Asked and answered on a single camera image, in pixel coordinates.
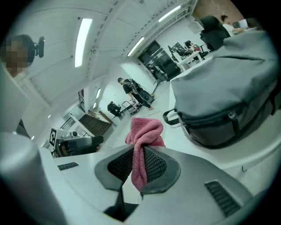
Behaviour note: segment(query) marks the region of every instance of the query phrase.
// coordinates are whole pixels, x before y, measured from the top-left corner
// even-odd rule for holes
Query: white ceiling
[[[153,34],[159,34],[169,20],[175,22],[191,14],[196,3],[197,0],[35,0],[11,30],[13,34],[28,34],[35,42],[41,36],[46,40],[44,57],[35,58],[24,79],[41,102],[57,107],[67,95],[105,75],[112,60],[125,57],[142,36],[146,38],[144,46],[148,45]],[[179,4],[182,8],[176,14],[158,23],[160,17]],[[93,22],[82,66],[75,68],[82,18]]]

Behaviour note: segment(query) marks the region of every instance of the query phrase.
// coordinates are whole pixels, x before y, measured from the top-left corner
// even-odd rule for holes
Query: gray backpack
[[[172,81],[176,105],[164,113],[187,137],[209,149],[229,146],[255,131],[281,105],[279,57],[264,31],[224,40],[214,57]],[[179,118],[168,120],[168,113]]]

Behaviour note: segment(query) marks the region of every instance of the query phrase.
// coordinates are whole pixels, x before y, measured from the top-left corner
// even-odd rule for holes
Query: backpack strap
[[[167,115],[169,114],[169,112],[171,112],[171,111],[173,111],[173,110],[176,112],[176,109],[171,109],[171,110],[169,110],[169,111],[167,111],[167,112],[165,112],[165,113],[163,114],[163,119],[164,119],[164,121],[165,121],[167,124],[169,124],[169,125],[176,125],[176,124],[180,123],[180,120],[179,120],[179,119],[174,119],[174,120],[170,120],[170,121],[169,121]]]

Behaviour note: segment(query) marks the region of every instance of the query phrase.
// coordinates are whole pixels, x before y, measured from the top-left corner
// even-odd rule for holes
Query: pink towel
[[[148,183],[145,166],[143,145],[157,145],[165,147],[160,134],[163,124],[160,120],[136,118],[131,121],[131,130],[127,134],[125,143],[135,144],[133,151],[132,183],[140,191],[141,187]]]

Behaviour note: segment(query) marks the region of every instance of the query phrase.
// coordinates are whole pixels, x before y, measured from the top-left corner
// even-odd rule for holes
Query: desk
[[[177,65],[183,70],[186,71],[186,69],[183,67],[183,64],[188,64],[191,62],[196,56],[199,58],[199,61],[202,62],[202,58],[199,54],[199,51],[193,52],[191,55],[187,56],[186,58],[182,59],[181,61],[177,62]]]
[[[188,76],[190,71],[201,66],[204,62],[184,71],[174,79],[181,76]],[[175,97],[170,84],[169,108],[175,106]],[[169,120],[178,118],[176,113],[169,116]],[[165,127],[165,145],[167,148],[174,149],[194,156],[201,157],[215,164],[221,169],[240,167],[243,171],[255,166],[271,155],[276,149],[281,147],[281,111],[277,111],[274,116],[269,116],[266,121],[248,137],[223,149],[208,150],[191,143],[178,125]]]

